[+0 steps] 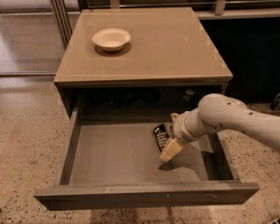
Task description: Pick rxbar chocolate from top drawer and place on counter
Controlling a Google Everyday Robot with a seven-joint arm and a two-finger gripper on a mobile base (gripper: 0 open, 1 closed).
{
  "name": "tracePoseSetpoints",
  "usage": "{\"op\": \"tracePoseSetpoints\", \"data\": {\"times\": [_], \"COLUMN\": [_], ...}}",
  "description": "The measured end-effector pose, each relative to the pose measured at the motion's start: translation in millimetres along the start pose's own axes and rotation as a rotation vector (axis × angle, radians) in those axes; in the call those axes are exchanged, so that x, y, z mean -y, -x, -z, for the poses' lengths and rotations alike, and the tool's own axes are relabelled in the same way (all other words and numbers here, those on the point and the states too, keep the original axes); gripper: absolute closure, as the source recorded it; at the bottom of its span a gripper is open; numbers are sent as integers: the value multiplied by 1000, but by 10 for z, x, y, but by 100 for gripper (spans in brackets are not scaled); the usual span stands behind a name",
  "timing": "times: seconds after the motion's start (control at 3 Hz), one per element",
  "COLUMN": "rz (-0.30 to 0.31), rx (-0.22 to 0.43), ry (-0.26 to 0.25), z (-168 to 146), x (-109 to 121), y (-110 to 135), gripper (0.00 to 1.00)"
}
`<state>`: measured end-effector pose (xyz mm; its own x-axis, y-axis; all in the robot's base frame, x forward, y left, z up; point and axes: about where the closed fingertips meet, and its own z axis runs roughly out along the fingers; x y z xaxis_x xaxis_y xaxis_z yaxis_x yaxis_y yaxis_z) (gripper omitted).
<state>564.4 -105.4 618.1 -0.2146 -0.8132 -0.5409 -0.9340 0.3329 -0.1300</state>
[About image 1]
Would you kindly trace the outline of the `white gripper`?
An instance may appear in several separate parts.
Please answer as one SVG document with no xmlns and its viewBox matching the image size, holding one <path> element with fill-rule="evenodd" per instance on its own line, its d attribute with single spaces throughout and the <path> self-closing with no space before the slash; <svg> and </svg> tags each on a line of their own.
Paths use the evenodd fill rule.
<svg viewBox="0 0 280 224">
<path fill-rule="evenodd" d="M 169 138 L 161 151 L 160 160 L 162 163 L 170 161 L 182 149 L 182 144 L 188 144 L 197 140 L 197 137 L 190 133 L 186 127 L 186 121 L 190 118 L 190 112 L 186 111 L 182 114 L 171 113 L 172 134 L 174 139 Z"/>
</svg>

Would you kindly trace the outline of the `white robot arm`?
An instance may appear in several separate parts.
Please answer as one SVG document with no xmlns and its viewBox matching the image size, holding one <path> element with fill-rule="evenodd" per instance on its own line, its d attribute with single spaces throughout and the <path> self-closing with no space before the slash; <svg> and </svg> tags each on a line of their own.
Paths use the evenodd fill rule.
<svg viewBox="0 0 280 224">
<path fill-rule="evenodd" d="M 171 118 L 173 137 L 161 152 L 164 163 L 201 136 L 226 129 L 241 132 L 280 152 L 280 117 L 250 110 L 243 102 L 222 94 L 207 94 L 197 108 L 172 113 Z"/>
</svg>

